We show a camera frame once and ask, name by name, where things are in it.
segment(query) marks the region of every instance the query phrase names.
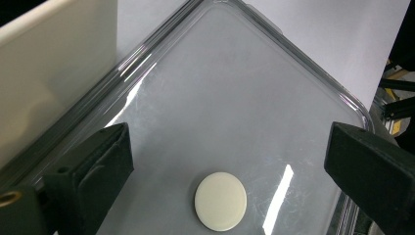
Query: gray tray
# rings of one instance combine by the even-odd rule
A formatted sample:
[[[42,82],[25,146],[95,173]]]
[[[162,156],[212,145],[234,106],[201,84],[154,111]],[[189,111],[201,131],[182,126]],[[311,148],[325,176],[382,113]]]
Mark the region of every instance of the gray tray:
[[[25,181],[128,122],[135,171],[98,234],[213,234],[194,194],[217,171],[248,196],[226,234],[326,234],[341,194],[323,168],[331,123],[372,130],[355,98],[241,1],[187,2],[85,99],[55,126],[74,130]],[[355,212],[346,200],[338,234],[350,234]]]

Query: brass screw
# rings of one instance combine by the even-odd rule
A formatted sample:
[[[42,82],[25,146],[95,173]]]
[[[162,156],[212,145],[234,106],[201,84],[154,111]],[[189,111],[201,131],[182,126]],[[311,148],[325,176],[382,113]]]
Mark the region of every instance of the brass screw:
[[[0,208],[9,206],[21,197],[22,193],[19,191],[11,191],[0,195]]]

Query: white plastic container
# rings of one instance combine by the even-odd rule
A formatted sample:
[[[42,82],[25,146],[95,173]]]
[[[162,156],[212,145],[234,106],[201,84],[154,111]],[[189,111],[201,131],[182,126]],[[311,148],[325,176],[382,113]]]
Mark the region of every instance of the white plastic container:
[[[115,64],[116,0],[48,0],[0,27],[0,167]]]

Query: white tabletop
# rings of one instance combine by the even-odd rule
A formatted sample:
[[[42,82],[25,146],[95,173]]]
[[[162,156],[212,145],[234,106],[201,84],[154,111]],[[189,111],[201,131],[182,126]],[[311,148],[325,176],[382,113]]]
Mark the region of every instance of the white tabletop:
[[[120,60],[185,0],[118,0]],[[245,0],[370,108],[410,0]]]

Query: white round disc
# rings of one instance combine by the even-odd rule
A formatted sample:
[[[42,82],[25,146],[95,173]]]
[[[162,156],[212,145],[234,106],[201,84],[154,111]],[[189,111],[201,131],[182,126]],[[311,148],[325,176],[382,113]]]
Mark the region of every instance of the white round disc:
[[[199,185],[195,208],[207,228],[227,231],[241,221],[247,209],[244,185],[230,173],[213,173]]]

